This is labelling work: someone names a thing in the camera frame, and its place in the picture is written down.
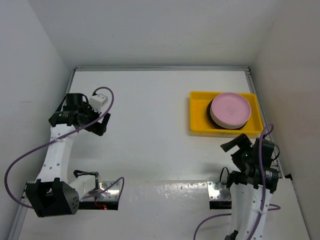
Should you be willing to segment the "metal rimmed plate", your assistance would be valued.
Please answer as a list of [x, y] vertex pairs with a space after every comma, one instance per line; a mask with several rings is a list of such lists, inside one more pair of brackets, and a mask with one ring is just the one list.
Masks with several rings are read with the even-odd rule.
[[222, 127], [220, 125], [218, 125], [213, 119], [212, 119], [212, 116], [211, 116], [211, 104], [212, 102], [210, 101], [209, 104], [207, 105], [207, 108], [206, 108], [206, 116], [207, 116], [207, 119], [208, 121], [210, 122], [210, 124], [212, 126], [214, 126], [216, 129], [222, 129], [222, 130], [241, 130], [244, 126], [240, 126], [238, 128], [225, 128], [225, 127]]

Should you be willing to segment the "pink plate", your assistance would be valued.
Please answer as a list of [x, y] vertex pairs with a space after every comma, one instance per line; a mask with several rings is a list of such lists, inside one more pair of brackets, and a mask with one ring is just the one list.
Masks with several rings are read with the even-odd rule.
[[252, 114], [248, 100], [238, 93], [223, 92], [214, 97], [209, 105], [211, 118], [218, 124], [244, 125]]

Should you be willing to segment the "orange plate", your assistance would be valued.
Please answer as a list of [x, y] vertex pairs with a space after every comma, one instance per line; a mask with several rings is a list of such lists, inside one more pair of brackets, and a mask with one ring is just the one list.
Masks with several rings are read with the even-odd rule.
[[229, 130], [241, 129], [247, 124], [247, 121], [241, 124], [229, 124], [229, 123], [222, 122], [216, 118], [212, 118], [211, 116], [210, 116], [210, 120], [220, 128], [229, 129]]

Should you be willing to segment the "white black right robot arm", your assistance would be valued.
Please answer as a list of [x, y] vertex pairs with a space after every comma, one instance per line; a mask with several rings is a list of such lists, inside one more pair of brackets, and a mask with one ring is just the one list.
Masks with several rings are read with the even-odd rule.
[[275, 144], [264, 138], [254, 143], [244, 133], [220, 147], [231, 154], [237, 170], [228, 174], [226, 188], [231, 196], [231, 226], [227, 240], [261, 240], [268, 208], [277, 189], [279, 172], [272, 168]]

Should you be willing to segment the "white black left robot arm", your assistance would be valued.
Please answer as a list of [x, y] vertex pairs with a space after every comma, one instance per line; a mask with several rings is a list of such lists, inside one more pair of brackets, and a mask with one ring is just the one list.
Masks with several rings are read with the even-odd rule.
[[99, 173], [75, 170], [68, 182], [68, 166], [73, 142], [79, 130], [102, 136], [110, 113], [102, 113], [108, 97], [93, 93], [68, 93], [49, 118], [50, 139], [43, 166], [34, 182], [28, 182], [25, 194], [40, 218], [74, 215], [88, 193], [99, 190]]

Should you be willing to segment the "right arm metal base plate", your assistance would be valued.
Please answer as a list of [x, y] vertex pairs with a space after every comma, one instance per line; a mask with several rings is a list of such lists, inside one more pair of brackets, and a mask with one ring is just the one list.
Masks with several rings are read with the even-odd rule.
[[230, 190], [220, 182], [208, 181], [207, 191], [208, 191], [208, 198], [210, 201], [225, 202], [225, 201], [231, 200]]

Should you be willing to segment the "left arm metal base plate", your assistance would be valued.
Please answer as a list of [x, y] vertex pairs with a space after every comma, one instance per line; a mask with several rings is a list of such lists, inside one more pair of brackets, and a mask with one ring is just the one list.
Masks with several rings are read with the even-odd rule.
[[93, 200], [97, 198], [98, 200], [117, 200], [119, 198], [122, 189], [122, 181], [116, 183], [112, 181], [100, 181], [98, 187], [89, 191], [84, 197], [81, 198], [82, 201]]

